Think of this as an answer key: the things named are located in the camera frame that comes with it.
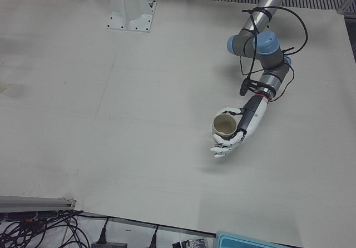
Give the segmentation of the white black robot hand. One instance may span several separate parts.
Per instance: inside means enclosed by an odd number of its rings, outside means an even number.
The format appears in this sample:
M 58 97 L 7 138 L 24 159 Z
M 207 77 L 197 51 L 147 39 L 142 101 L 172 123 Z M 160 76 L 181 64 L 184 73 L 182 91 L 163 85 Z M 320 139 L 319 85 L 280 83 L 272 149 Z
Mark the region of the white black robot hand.
M 224 107 L 217 115 L 228 115 L 236 122 L 236 130 L 229 137 L 223 137 L 222 133 L 213 133 L 215 144 L 210 147 L 215 158 L 221 158 L 233 152 L 239 145 L 246 142 L 256 131 L 268 106 L 268 99 L 260 94 L 253 95 L 247 103 L 241 107 Z

